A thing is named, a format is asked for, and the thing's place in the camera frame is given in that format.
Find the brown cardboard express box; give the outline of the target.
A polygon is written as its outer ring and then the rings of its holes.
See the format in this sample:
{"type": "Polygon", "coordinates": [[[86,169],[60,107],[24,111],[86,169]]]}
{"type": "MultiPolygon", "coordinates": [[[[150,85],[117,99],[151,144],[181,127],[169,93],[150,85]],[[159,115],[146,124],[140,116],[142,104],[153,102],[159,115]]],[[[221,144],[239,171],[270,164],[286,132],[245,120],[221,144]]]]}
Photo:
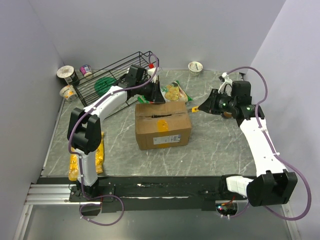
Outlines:
{"type": "Polygon", "coordinates": [[[135,139],[140,150],[186,146],[192,130],[183,101],[135,106],[135,139]]]}

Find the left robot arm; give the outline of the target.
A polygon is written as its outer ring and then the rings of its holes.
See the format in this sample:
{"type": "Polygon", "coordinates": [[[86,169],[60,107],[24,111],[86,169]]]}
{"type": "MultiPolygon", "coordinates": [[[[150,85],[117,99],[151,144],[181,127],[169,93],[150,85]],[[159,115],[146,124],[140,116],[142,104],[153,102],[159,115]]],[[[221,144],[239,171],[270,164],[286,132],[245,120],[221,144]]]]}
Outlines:
{"type": "Polygon", "coordinates": [[[87,201],[94,201],[99,195],[96,151],[102,140],[102,121],[135,95],[142,95],[151,102],[165,103],[157,78],[158,70],[158,66],[147,70],[133,64],[98,100],[83,109],[72,110],[67,133],[68,151],[77,157],[77,187],[87,201]]]}

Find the yellow utility knife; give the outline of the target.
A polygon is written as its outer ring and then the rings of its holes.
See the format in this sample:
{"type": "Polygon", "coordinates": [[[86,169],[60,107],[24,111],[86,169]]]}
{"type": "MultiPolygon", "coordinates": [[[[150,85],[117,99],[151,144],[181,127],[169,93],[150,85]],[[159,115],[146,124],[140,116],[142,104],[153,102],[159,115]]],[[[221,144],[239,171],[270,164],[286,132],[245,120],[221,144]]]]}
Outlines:
{"type": "Polygon", "coordinates": [[[196,113],[196,112],[198,112],[198,111],[199,111],[199,107],[198,107],[198,106],[194,106],[194,107],[189,108],[189,109],[187,110],[188,113],[196,113]]]}

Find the green Chuba cassava chips bag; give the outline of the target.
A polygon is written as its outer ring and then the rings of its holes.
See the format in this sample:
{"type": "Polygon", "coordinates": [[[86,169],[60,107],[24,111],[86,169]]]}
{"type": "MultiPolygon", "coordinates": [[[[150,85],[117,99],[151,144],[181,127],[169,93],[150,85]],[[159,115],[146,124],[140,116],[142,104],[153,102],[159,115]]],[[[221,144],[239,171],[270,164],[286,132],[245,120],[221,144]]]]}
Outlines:
{"type": "MultiPolygon", "coordinates": [[[[193,99],[182,89],[180,86],[180,82],[173,81],[170,84],[167,84],[165,86],[160,86],[161,93],[165,99],[165,102],[190,102],[193,99]]],[[[154,104],[154,102],[151,101],[151,99],[145,99],[144,96],[140,95],[137,98],[139,103],[142,104],[154,104]]]]}

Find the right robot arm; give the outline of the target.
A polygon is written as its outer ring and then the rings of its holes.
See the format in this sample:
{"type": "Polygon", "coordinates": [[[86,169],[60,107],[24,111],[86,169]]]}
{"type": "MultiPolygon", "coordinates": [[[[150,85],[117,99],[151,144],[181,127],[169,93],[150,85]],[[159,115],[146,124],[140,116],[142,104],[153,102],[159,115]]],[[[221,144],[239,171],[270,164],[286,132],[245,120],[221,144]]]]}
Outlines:
{"type": "Polygon", "coordinates": [[[252,104],[251,84],[234,81],[230,86],[230,94],[213,88],[198,109],[212,115],[231,114],[248,142],[256,177],[227,175],[218,187],[218,193],[226,200],[239,194],[247,198],[253,207],[286,204],[298,178],[272,152],[273,144],[268,143],[265,137],[268,133],[265,115],[261,107],[252,104]]]}

